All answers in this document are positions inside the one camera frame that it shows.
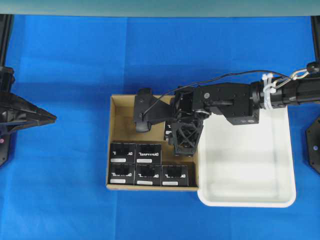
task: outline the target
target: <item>cardboard box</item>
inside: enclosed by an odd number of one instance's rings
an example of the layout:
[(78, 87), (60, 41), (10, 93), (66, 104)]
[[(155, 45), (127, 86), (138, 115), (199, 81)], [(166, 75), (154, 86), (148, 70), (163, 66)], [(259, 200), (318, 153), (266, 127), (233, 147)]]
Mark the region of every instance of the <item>cardboard box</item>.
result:
[[(170, 102), (173, 96), (165, 96), (162, 100)], [(164, 140), (165, 123), (152, 126), (151, 131), (145, 133), (136, 132), (133, 122), (135, 95), (112, 95), (110, 98), (110, 119), (108, 147), (112, 142), (161, 144), (161, 157), (163, 165), (186, 165), (188, 166), (188, 187), (179, 186), (142, 186), (109, 184), (107, 188), (114, 190), (159, 190), (159, 191), (197, 191), (198, 190), (198, 153), (192, 157), (175, 156), (174, 147)], [(110, 153), (107, 153), (107, 173), (110, 165)]]

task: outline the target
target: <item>product box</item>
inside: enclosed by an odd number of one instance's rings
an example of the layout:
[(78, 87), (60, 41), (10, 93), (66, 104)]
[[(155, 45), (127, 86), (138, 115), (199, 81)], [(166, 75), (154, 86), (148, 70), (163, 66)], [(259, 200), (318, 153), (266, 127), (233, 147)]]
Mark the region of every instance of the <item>product box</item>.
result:
[[(172, 96), (165, 96), (161, 100), (169, 103)], [(151, 131), (136, 132), (133, 121), (135, 95), (112, 95), (110, 99), (109, 138), (110, 143), (137, 143), (161, 145), (162, 165), (183, 165), (188, 169), (188, 186), (155, 186), (155, 185), (127, 185), (106, 182), (111, 190), (158, 190), (158, 191), (197, 191), (198, 190), (198, 153), (193, 156), (176, 156), (174, 147), (164, 140), (165, 123), (153, 125)], [(107, 168), (110, 167), (110, 151), (107, 154)]]
[(172, 135), (172, 130), (171, 130), (171, 121), (165, 121), (164, 123), (164, 139), (168, 141), (169, 137)]
[(158, 165), (136, 165), (135, 185), (160, 186), (161, 166)]
[(134, 164), (136, 158), (136, 144), (113, 142), (110, 144), (110, 162)]
[(134, 185), (135, 165), (111, 163), (109, 167), (109, 183)]
[(163, 165), (162, 166), (162, 185), (187, 187), (188, 166), (181, 165)]
[(137, 164), (161, 165), (161, 144), (136, 144)]

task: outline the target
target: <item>blue tablecloth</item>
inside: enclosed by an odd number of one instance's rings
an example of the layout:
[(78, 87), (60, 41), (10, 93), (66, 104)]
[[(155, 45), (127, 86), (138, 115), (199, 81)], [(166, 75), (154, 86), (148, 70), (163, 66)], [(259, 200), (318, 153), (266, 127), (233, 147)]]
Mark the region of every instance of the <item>blue tablecloth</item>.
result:
[(313, 60), (309, 17), (15, 16), (12, 91), (58, 120), (17, 133), (0, 168), (0, 239), (320, 239), (320, 175), (307, 165), (304, 133), (316, 104), (289, 108), (297, 197), (288, 208), (207, 207), (196, 192), (105, 187), (111, 94), (160, 94), (254, 69), (289, 74)]

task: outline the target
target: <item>black cable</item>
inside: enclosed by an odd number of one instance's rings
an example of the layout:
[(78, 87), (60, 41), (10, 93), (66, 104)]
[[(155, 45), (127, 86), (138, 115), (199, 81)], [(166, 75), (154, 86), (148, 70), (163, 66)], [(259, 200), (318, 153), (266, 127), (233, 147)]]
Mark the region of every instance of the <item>black cable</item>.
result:
[(6, 63), (12, 19), (11, 14), (0, 14), (0, 67), (4, 67)]
[(228, 77), (228, 76), (237, 76), (237, 75), (251, 74), (251, 73), (270, 73), (270, 74), (275, 74), (275, 75), (281, 76), (283, 78), (291, 79), (290, 77), (288, 77), (288, 76), (286, 76), (286, 75), (284, 75), (282, 73), (279, 73), (279, 72), (276, 72), (276, 71), (269, 71), (269, 70), (250, 70), (250, 71), (243, 71), (243, 72), (238, 72), (238, 73), (226, 73), (224, 75), (217, 76), (217, 77), (215, 77), (213, 79), (210, 79), (210, 80), (193, 82), (193, 83), (190, 83), (188, 85), (185, 85), (185, 86), (182, 86), (182, 87), (178, 87), (176, 89), (170, 90), (170, 91), (162, 94), (153, 104), (151, 104), (150, 107), (147, 108), (147, 110), (144, 111), (142, 117), (144, 115), (146, 115), (164, 96), (166, 96), (168, 94), (171, 94), (171, 93), (174, 93), (175, 91), (178, 91), (178, 90), (181, 90), (181, 89), (185, 89), (185, 88), (188, 88), (188, 87), (191, 87), (191, 86), (194, 86), (194, 85), (212, 83), (214, 81), (220, 80), (220, 79)]

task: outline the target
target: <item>white tray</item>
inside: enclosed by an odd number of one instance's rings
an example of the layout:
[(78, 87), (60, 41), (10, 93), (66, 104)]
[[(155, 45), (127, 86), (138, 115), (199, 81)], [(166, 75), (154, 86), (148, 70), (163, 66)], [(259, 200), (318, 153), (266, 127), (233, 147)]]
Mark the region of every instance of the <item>white tray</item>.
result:
[(204, 121), (198, 145), (200, 200), (208, 206), (285, 208), (296, 199), (287, 108), (260, 110), (259, 124)]

